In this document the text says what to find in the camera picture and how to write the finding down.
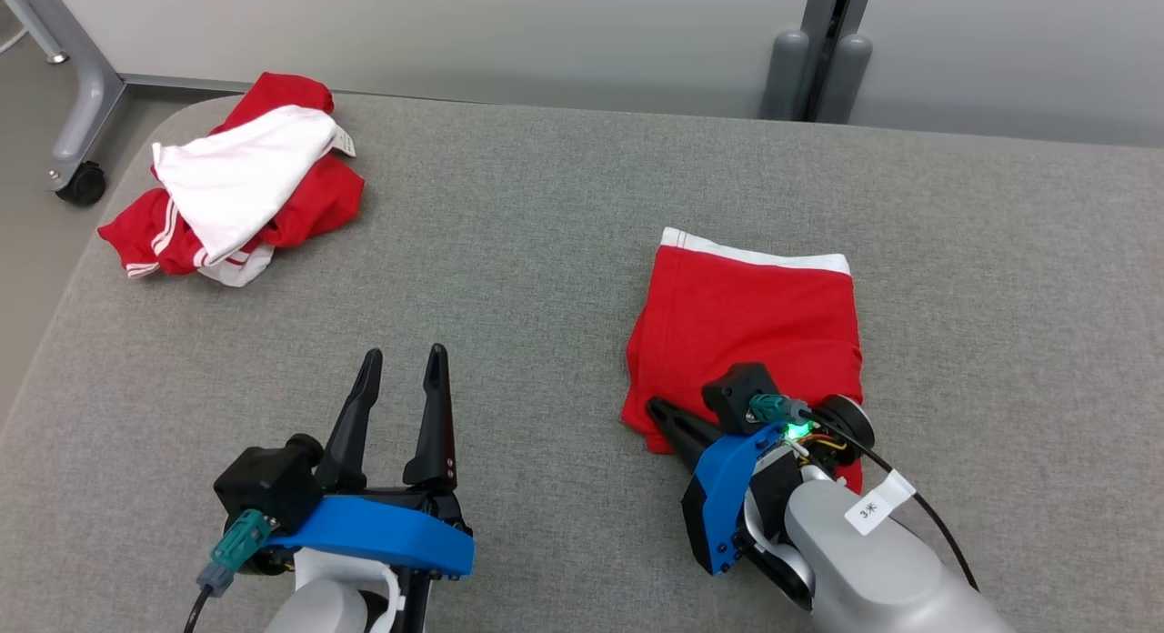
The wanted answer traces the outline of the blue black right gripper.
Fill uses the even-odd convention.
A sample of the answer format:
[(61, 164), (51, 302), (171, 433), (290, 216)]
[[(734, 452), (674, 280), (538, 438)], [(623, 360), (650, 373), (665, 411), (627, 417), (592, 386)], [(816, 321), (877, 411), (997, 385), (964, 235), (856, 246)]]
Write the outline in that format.
[(783, 429), (765, 425), (751, 436), (719, 426), (653, 397), (646, 413), (691, 479), (682, 513), (691, 552), (708, 574), (728, 571), (741, 547), (785, 542), (785, 508), (801, 483), (799, 461), (783, 447)]

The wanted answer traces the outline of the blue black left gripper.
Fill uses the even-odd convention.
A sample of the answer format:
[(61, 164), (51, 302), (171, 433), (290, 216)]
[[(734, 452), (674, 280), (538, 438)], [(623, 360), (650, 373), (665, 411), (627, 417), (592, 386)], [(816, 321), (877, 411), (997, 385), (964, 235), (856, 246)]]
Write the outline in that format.
[[(379, 348), (370, 348), (317, 465), (322, 489), (365, 489), (367, 422), (381, 392), (382, 364)], [(294, 553), (300, 550), (378, 561), (441, 578), (471, 574), (477, 543), (453, 489), (457, 463), (443, 346), (431, 347), (421, 386), (426, 401), (416, 455), (403, 472), (409, 488), (362, 495), (325, 495), (311, 488), (271, 502), (267, 513), (279, 525), (267, 541), (269, 575), (294, 571)]]

